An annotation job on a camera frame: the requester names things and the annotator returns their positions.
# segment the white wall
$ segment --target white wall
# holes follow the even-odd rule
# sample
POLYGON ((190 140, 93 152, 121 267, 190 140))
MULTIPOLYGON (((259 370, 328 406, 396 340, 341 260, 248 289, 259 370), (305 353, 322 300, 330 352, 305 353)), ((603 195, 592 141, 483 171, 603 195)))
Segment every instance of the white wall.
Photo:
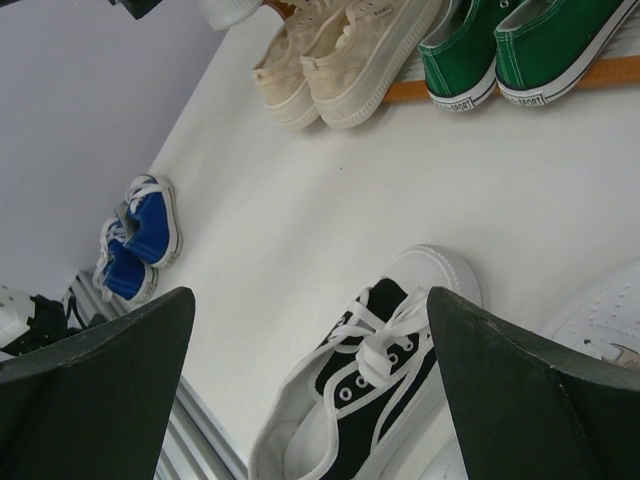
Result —
POLYGON ((151 165, 223 34, 195 0, 0 9, 0 283, 59 297, 151 165))

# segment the blue child shoe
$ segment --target blue child shoe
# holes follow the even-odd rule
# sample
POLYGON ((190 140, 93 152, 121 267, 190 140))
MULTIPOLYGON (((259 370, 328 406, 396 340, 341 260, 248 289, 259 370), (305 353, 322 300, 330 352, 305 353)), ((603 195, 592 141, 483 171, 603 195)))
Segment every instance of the blue child shoe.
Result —
POLYGON ((166 180, 140 175, 126 201, 126 249, 155 268, 170 267, 180 255, 182 235, 177 219, 173 188, 166 180))
POLYGON ((144 303, 155 292, 158 272, 124 248, 125 239, 126 232, 120 220, 114 217, 104 223, 93 284, 107 302, 115 293, 125 300, 144 303))

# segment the shoe tongue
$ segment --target shoe tongue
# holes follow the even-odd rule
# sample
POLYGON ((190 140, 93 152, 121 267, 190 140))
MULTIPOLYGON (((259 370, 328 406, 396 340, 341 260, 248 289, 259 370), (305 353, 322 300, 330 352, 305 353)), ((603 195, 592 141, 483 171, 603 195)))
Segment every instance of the shoe tongue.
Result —
MULTIPOLYGON (((369 291, 369 301, 367 302, 367 309, 373 313, 376 317, 384 322, 388 322, 395 312, 398 305, 400 305, 404 299, 407 298, 407 294, 400 288, 400 286, 389 278, 383 278, 369 291)), ((347 312, 343 315, 345 322, 348 322, 351 318, 351 312, 347 312)), ((347 337, 342 341, 343 345, 356 346, 362 341, 362 338, 347 337)), ((340 353, 333 352, 331 358, 323 369, 318 374, 315 382, 315 389, 318 395, 322 396, 324 393, 324 387, 329 379, 342 368, 346 367, 354 359, 354 353, 340 353)))

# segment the wooden strip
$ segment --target wooden strip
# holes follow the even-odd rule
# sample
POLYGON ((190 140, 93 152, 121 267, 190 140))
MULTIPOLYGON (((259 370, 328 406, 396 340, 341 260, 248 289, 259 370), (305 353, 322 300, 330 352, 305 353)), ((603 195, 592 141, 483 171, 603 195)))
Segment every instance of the wooden strip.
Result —
MULTIPOLYGON (((576 88, 607 88, 640 83, 640 55, 622 58, 606 58, 596 61, 576 88)), ((496 88, 494 95, 499 95, 496 88)), ((394 83, 384 97, 384 102, 414 102, 427 100, 429 94, 425 82, 394 83)))

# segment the sneaker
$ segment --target sneaker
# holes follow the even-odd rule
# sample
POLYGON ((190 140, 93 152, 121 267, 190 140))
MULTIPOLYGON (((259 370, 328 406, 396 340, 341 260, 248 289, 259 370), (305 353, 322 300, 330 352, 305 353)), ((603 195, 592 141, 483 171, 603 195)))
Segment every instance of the sneaker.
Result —
POLYGON ((126 232, 117 218, 108 219, 100 235, 100 260, 93 273, 93 285, 105 302, 115 293, 125 300, 144 303, 155 292, 158 273, 124 248, 126 232))
POLYGON ((496 26, 520 0, 449 0, 438 27, 418 50, 427 91, 443 110, 466 112, 485 101, 496 86, 496 26))
POLYGON ((502 94, 541 106, 569 92, 639 0, 528 0, 498 25, 502 94))
POLYGON ((319 116, 302 73, 300 54, 311 44, 324 21, 344 3, 345 0, 300 0, 253 70, 253 79, 267 108, 283 127, 298 130, 319 116))
POLYGON ((468 480, 458 440, 444 447, 420 480, 468 480))
POLYGON ((605 362, 640 371, 640 261, 576 293, 539 334, 605 362))
POLYGON ((166 180, 141 175, 126 196, 125 248, 154 268, 167 268, 180 256, 182 235, 173 188, 166 180))
POLYGON ((226 30, 249 18, 262 0, 198 0, 200 11, 214 30, 226 30))
POLYGON ((329 126, 353 127, 373 114, 441 4, 356 0, 327 20, 301 61, 329 126))
POLYGON ((445 399, 429 330, 429 289, 480 303, 464 260, 416 246, 365 289, 285 380, 249 461, 251 480, 376 480, 445 399))

